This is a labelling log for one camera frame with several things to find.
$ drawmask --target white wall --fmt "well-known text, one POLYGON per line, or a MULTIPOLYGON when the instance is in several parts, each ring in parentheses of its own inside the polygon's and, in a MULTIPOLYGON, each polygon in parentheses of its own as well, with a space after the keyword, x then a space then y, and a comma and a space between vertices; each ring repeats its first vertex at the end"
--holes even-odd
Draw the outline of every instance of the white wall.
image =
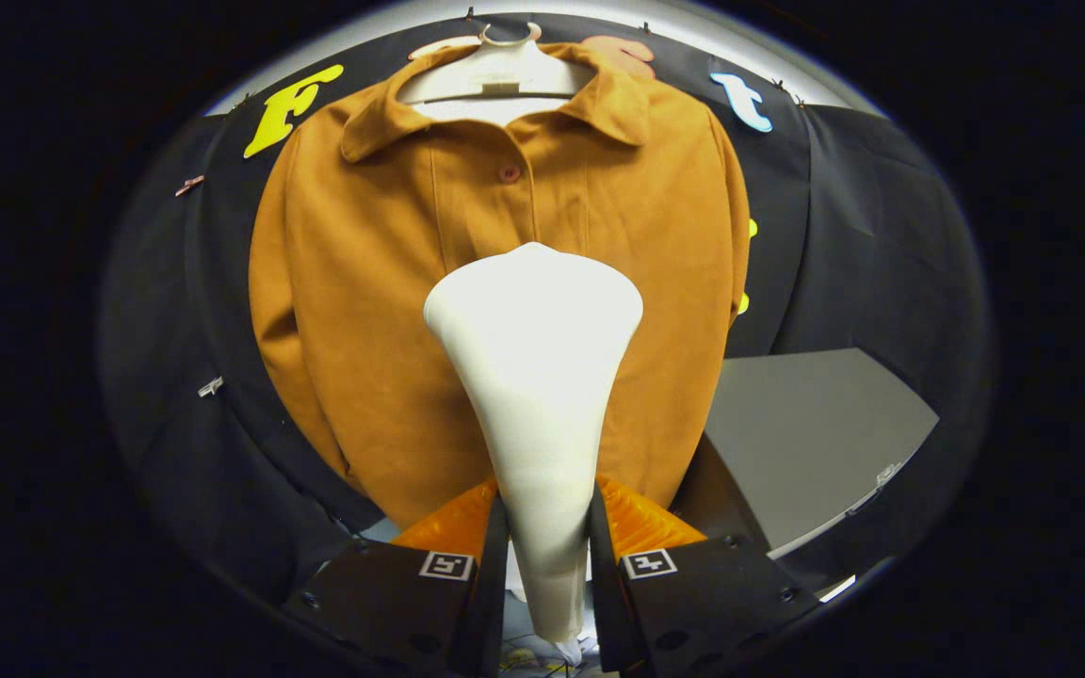
MULTIPOLYGON (((354 18, 347 25, 327 30, 320 38, 302 47, 289 47, 288 54, 244 78, 204 115, 228 112, 234 103, 245 98, 246 91, 265 89, 289 73, 367 42, 368 39, 443 18, 463 17, 469 5, 474 5, 477 14, 569 14, 601 18, 630 27, 639 27, 647 22, 653 34, 711 52, 769 80, 783 81, 784 89, 802 98, 805 103, 825 103, 883 116, 865 95, 793 47, 749 25, 742 25, 736 17, 701 4, 684 1, 661 3, 655 0, 598 0, 595 3, 586 0, 535 0, 531 3, 507 0, 410 0, 392 4, 354 18)), ((542 41, 546 42, 546 34, 542 35, 542 41)))

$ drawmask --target jacket button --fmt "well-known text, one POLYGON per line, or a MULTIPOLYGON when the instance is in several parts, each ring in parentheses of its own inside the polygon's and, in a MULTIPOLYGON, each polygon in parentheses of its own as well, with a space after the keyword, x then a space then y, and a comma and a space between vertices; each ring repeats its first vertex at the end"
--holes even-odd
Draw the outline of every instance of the jacket button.
POLYGON ((522 168, 509 164, 509 166, 500 168, 500 171, 496 172, 496 175, 500 177, 501 183, 513 183, 522 176, 522 168))

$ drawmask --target metal clip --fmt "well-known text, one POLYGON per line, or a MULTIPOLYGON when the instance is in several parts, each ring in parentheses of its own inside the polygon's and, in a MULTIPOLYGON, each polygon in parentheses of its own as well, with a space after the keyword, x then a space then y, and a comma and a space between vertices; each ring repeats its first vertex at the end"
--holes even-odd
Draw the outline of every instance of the metal clip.
POLYGON ((187 181, 183 181, 182 182, 182 188, 176 190, 174 192, 174 196, 175 197, 181 196, 183 193, 189 192, 189 190, 194 189, 195 186, 199 186, 200 183, 203 183, 203 181, 204 181, 204 176, 203 175, 200 175, 200 176, 195 177, 195 179, 188 179, 187 181))
POLYGON ((214 381, 207 382, 202 389, 199 389, 200 398, 206 398, 207 396, 215 396, 216 392, 220 389, 220 386, 225 386, 225 378, 217 376, 214 381))
POLYGON ((882 485, 885 485, 886 482, 891 479, 891 477, 895 476, 895 472, 898 471, 899 468, 903 468, 903 462, 892 463, 890 466, 882 469, 876 479, 878 482, 878 488, 881 488, 882 485))

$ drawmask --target white cone-shaped object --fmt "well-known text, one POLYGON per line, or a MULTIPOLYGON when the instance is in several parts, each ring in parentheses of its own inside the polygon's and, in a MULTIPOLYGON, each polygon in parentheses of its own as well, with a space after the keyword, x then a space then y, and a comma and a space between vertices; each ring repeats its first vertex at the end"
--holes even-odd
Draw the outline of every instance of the white cone-shaped object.
POLYGON ((488 444, 534 631, 574 647, 597 449, 642 296, 600 261, 528 243, 452 271, 424 314, 488 444))

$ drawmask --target gray panel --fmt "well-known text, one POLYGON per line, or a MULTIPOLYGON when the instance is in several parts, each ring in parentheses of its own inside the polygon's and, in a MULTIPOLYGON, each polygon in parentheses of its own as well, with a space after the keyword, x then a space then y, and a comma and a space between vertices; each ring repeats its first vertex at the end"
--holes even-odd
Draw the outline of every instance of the gray panel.
POLYGON ((724 360, 705 432, 776 550, 873 492, 939 422, 859 348, 724 360))

